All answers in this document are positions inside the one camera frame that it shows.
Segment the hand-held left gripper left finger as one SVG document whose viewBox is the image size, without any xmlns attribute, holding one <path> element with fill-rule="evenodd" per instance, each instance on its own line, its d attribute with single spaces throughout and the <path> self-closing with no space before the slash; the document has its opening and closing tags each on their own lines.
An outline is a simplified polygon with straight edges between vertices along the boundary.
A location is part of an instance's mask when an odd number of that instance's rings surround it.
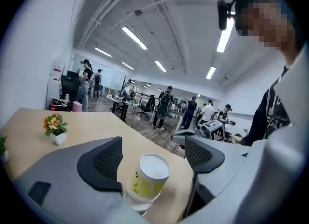
<svg viewBox="0 0 309 224">
<path fill-rule="evenodd" d="M 45 224 L 143 224 L 117 179 L 122 138 L 110 137 L 43 156 L 14 186 Z"/>
</svg>

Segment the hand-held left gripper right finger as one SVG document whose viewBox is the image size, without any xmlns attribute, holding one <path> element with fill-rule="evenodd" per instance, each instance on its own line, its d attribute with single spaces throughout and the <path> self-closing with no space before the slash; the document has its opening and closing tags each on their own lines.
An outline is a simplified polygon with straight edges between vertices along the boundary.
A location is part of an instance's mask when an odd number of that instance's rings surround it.
<svg viewBox="0 0 309 224">
<path fill-rule="evenodd" d="M 192 171 L 190 196 L 183 218 L 217 199 L 241 169 L 250 147 L 186 136 L 185 158 Z"/>
</svg>

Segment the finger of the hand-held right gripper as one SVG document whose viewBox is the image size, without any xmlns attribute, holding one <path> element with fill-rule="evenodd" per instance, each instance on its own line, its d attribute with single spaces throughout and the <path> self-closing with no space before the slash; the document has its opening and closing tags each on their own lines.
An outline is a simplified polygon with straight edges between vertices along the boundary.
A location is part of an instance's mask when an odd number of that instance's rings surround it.
<svg viewBox="0 0 309 224">
<path fill-rule="evenodd" d="M 193 135 L 195 135 L 193 130 L 179 130 L 171 135 L 171 140 L 179 146 L 184 146 L 186 137 Z"/>
</svg>

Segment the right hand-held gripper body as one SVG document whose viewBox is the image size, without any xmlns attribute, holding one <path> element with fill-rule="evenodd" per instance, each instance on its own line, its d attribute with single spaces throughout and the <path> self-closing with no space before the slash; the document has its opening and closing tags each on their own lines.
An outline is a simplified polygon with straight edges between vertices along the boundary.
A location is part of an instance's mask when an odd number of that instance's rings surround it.
<svg viewBox="0 0 309 224">
<path fill-rule="evenodd" d="M 223 124 L 218 120 L 212 120 L 198 125 L 199 136 L 216 141 L 223 141 L 225 132 Z"/>
</svg>

